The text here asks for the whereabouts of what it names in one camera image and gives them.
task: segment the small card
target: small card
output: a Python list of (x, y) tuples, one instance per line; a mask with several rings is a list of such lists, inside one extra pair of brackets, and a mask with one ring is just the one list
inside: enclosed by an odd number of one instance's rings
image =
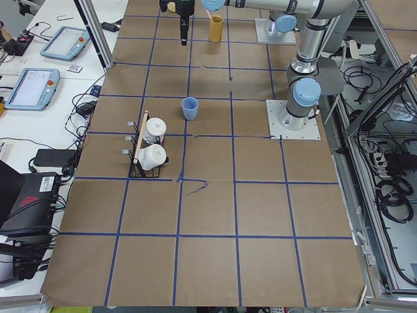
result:
[(78, 65), (70, 65), (66, 70), (69, 72), (79, 73), (83, 68)]

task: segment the yellow cup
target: yellow cup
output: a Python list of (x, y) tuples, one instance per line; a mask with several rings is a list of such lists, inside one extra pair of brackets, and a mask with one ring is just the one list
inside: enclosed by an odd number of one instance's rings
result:
[(213, 42), (222, 41), (223, 18), (219, 15), (213, 15), (210, 20), (210, 35), (208, 39)]

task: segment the blue joint cap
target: blue joint cap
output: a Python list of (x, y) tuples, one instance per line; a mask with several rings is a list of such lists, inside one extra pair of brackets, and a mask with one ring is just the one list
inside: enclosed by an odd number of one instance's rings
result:
[(302, 78), (295, 83), (293, 89), (294, 99), (305, 108), (314, 106), (321, 94), (320, 84), (313, 78)]
[(280, 33), (288, 33), (297, 26), (297, 18), (293, 15), (280, 16), (275, 21), (275, 28)]
[(207, 10), (216, 12), (224, 6), (225, 0), (201, 0), (201, 4)]

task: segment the electronic device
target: electronic device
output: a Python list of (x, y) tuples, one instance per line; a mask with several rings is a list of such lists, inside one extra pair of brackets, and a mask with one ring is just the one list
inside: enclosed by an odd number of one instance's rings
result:
[(40, 54), (52, 59), (71, 61), (79, 55), (89, 40), (90, 35), (86, 29), (62, 26)]
[(9, 241), (0, 243), (0, 286), (31, 279), (38, 271), (46, 248)]
[(59, 168), (64, 166), (71, 166), (76, 161), (76, 150), (69, 149), (38, 149), (36, 156), (33, 159), (33, 165), (41, 168)]
[(21, 57), (25, 51), (28, 49), (30, 43), (35, 36), (30, 35), (26, 30), (24, 30), (17, 38), (13, 38), (9, 41), (6, 41), (3, 37), (2, 31), (0, 30), (0, 42), (3, 43), (3, 50), (7, 52), (8, 55), (14, 55), (16, 57)]
[(9, 237), (49, 233), (58, 197), (54, 172), (20, 174), (0, 160), (0, 232)]
[(59, 78), (56, 68), (25, 68), (6, 101), (5, 108), (43, 110), (51, 102)]
[(104, 29), (105, 31), (111, 31), (112, 33), (119, 31), (119, 28), (117, 27), (116, 24), (112, 24), (108, 22), (102, 23), (102, 29)]
[(386, 170), (391, 176), (400, 176), (404, 171), (417, 170), (417, 155), (411, 153), (386, 153)]

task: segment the mug rack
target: mug rack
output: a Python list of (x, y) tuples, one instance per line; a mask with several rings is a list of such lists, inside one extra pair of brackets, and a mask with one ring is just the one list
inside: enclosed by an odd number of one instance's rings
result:
[[(149, 117), (149, 112), (145, 111), (145, 113), (143, 114), (143, 118), (141, 121), (141, 127), (140, 129), (137, 127), (135, 122), (128, 122), (128, 126), (131, 126), (134, 128), (136, 135), (133, 136), (126, 136), (125, 140), (128, 142), (132, 142), (132, 146), (133, 149), (129, 150), (129, 149), (124, 149), (122, 150), (122, 154), (124, 155), (128, 155), (130, 158), (130, 172), (129, 172), (129, 177), (133, 177), (133, 178), (138, 178), (138, 177), (142, 177), (142, 178), (159, 178), (160, 174), (161, 174), (161, 167), (168, 162), (168, 158), (165, 161), (165, 163), (151, 169), (151, 170), (144, 170), (142, 168), (142, 165), (139, 161), (139, 152), (141, 149), (144, 149), (146, 147), (149, 147), (150, 144), (147, 143), (144, 139), (143, 139), (143, 134), (145, 132), (145, 127), (146, 127), (146, 122), (150, 119)], [(160, 143), (160, 145), (163, 147), (164, 146), (164, 141), (162, 141), (162, 143)]]

